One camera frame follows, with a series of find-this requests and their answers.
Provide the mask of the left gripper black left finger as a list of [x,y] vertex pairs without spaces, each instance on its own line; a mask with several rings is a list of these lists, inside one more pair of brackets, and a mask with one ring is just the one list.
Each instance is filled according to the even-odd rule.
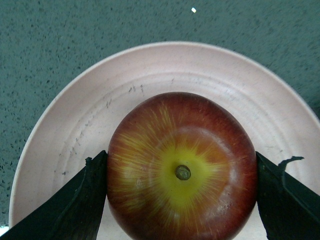
[[58,192],[11,227],[2,240],[95,240],[107,196],[105,150]]

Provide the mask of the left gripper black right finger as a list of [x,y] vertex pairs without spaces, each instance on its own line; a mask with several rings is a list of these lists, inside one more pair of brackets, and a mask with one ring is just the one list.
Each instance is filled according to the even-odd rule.
[[257,206],[269,240],[318,240],[320,196],[286,173],[289,163],[303,160],[292,156],[278,165],[256,153]]

